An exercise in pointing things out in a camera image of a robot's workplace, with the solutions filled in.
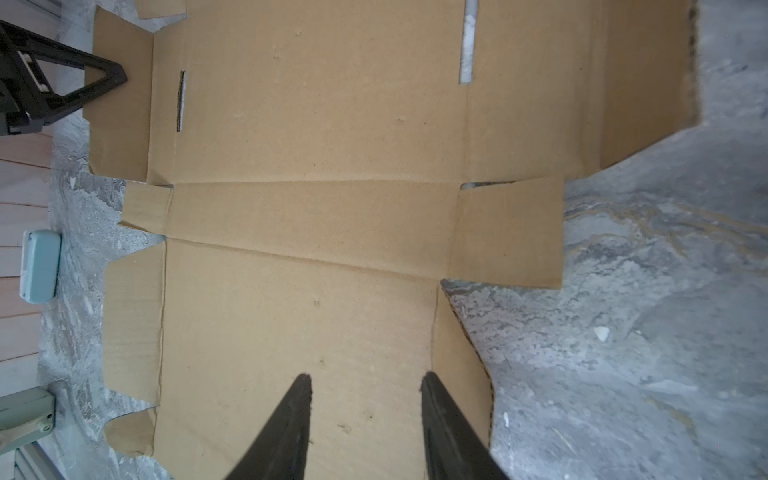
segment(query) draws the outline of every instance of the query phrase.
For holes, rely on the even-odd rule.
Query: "marble floor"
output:
[[[137,21],[130,2],[99,3]],[[703,123],[568,184],[563,289],[444,283],[495,384],[492,453],[517,480],[768,478],[768,2],[700,4]],[[64,2],[62,41],[91,47],[93,7]],[[64,245],[39,372],[58,424],[41,444],[69,480],[169,478],[102,438],[146,407],[102,382],[104,267],[159,237],[115,225],[124,183],[88,173],[87,152],[81,115],[59,122]]]

